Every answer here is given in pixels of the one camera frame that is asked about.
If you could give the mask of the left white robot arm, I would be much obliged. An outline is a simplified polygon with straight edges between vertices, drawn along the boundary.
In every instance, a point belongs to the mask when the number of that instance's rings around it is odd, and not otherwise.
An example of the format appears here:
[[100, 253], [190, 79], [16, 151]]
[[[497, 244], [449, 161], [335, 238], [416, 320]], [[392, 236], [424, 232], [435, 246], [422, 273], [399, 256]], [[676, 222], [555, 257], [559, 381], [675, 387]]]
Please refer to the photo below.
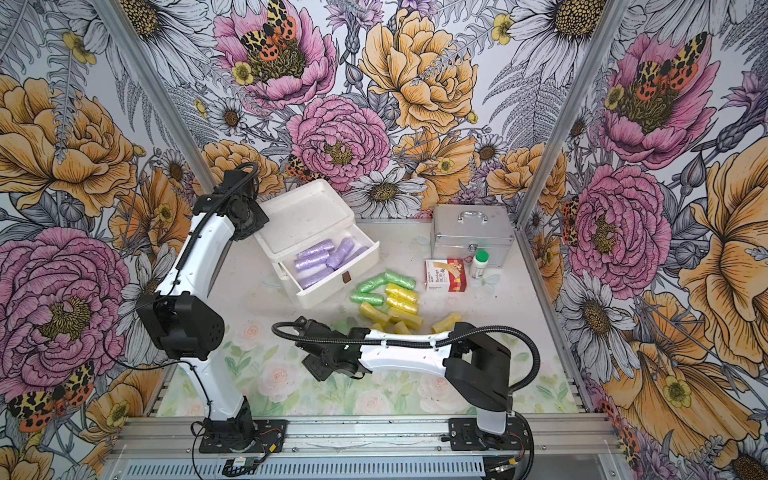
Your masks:
[[181, 364], [204, 401], [203, 431], [242, 449], [255, 436], [250, 407], [223, 360], [214, 358], [226, 330], [209, 295], [231, 245], [263, 228], [255, 162], [224, 172], [211, 194], [192, 208], [189, 233], [166, 277], [137, 301], [136, 312], [156, 348]]

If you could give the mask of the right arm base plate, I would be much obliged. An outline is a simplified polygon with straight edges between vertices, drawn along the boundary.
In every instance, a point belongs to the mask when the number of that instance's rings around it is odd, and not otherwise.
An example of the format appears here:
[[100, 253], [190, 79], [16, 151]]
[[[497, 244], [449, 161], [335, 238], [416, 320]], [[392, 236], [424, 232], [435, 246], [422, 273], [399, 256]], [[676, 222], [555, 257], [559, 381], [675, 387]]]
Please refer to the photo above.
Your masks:
[[529, 452], [534, 448], [528, 421], [522, 415], [508, 417], [500, 434], [480, 429], [476, 418], [457, 417], [448, 420], [448, 433], [441, 438], [452, 451], [513, 451]]

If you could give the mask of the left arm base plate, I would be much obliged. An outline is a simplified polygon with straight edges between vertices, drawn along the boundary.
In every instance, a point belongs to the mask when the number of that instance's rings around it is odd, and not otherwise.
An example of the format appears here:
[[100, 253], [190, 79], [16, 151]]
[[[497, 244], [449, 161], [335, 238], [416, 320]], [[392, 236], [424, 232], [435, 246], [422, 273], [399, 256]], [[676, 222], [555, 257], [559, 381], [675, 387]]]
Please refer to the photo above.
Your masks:
[[199, 452], [203, 454], [281, 452], [288, 422], [276, 419], [228, 419], [203, 422]]

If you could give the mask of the white pulled-out drawer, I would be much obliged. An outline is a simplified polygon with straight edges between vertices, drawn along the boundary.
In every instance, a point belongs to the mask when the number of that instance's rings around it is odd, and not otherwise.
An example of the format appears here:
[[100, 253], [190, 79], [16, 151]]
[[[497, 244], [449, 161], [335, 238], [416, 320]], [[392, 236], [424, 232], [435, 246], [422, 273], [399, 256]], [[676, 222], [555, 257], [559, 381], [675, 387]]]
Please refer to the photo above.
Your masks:
[[380, 243], [352, 224], [323, 233], [306, 247], [291, 247], [273, 267], [291, 301], [310, 308], [361, 281], [379, 259]]

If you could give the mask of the purple trash bag roll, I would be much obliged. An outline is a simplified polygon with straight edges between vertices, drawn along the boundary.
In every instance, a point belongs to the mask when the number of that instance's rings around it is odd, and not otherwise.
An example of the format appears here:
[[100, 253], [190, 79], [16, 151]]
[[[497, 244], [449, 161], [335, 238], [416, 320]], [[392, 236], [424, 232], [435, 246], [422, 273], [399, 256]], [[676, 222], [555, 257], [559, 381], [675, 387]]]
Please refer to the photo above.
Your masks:
[[331, 267], [324, 267], [323, 269], [299, 280], [300, 287], [302, 289], [308, 289], [318, 282], [324, 280], [326, 277], [332, 275], [335, 270]]
[[337, 270], [351, 254], [354, 247], [355, 241], [353, 238], [350, 236], [344, 237], [339, 246], [327, 258], [326, 266], [332, 270]]
[[330, 257], [327, 250], [318, 251], [303, 257], [298, 257], [294, 261], [294, 268], [298, 271], [306, 271], [318, 266], [324, 266]]
[[298, 253], [297, 259], [298, 260], [304, 260], [304, 259], [326, 259], [330, 256], [330, 254], [334, 251], [335, 244], [332, 240], [326, 239], [323, 240], [301, 252]]

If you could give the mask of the white drawer cabinet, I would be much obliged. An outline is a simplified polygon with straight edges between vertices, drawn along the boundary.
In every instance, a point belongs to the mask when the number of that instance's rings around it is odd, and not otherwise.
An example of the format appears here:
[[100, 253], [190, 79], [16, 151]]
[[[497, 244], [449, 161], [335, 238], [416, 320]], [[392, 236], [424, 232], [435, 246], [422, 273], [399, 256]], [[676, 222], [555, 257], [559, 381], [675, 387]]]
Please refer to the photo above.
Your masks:
[[261, 204], [268, 217], [255, 238], [272, 266], [291, 247], [356, 224], [352, 209], [325, 180], [315, 180]]

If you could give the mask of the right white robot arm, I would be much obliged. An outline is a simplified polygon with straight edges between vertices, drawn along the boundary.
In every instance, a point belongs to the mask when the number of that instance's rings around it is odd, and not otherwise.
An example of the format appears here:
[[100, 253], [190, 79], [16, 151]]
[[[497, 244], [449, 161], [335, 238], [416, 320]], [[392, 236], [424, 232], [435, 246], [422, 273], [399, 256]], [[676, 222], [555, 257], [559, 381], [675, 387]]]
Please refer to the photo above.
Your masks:
[[497, 436], [506, 431], [511, 352], [466, 322], [434, 335], [369, 328], [343, 334], [304, 317], [291, 328], [295, 346], [307, 353], [305, 368], [320, 382], [333, 374], [362, 379], [395, 370], [432, 375], [475, 407], [480, 431]]

